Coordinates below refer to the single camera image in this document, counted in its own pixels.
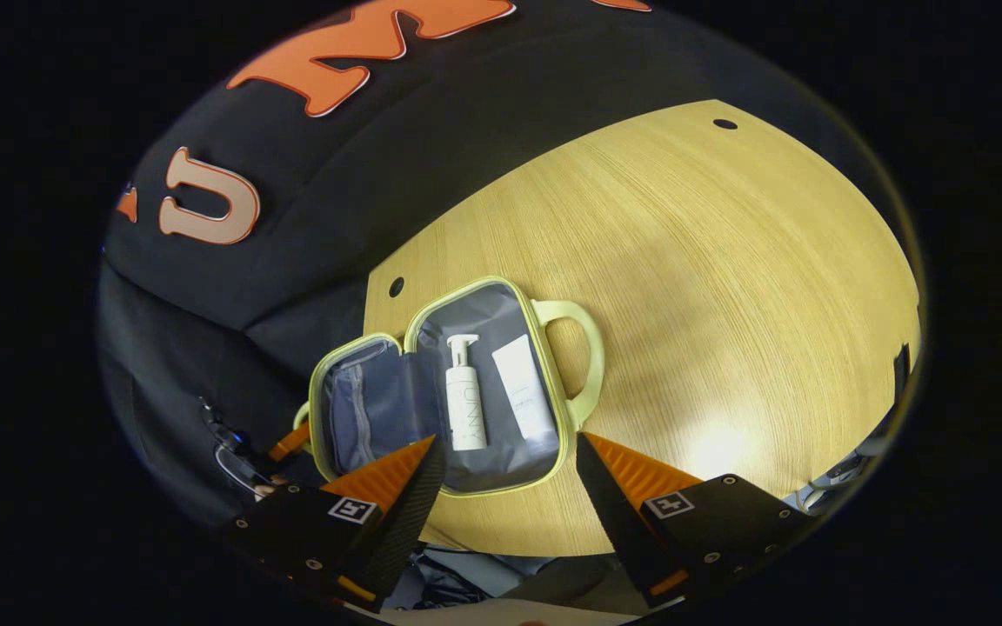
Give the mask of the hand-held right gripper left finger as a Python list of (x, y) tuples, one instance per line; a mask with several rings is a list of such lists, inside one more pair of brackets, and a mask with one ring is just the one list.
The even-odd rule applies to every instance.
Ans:
[(445, 469), (444, 444), (428, 436), (323, 486), (278, 486), (227, 523), (227, 546), (314, 601), (378, 613)]

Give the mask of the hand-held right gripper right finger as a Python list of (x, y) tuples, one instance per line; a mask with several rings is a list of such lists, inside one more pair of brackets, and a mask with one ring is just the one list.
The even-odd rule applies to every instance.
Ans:
[(574, 451), (601, 527), (652, 609), (724, 593), (815, 526), (735, 473), (696, 478), (588, 432)]

